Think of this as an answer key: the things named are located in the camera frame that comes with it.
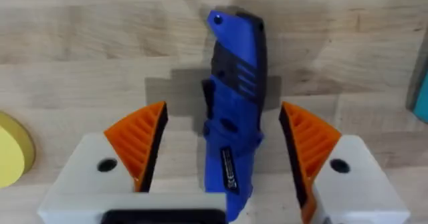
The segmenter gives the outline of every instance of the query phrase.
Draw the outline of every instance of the yellow object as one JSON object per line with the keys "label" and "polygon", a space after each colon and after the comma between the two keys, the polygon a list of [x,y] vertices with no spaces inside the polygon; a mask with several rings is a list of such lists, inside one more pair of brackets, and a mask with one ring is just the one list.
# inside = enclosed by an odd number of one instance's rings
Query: yellow object
{"label": "yellow object", "polygon": [[33,165],[34,154],[27,131],[0,112],[0,188],[12,185],[26,173]]}

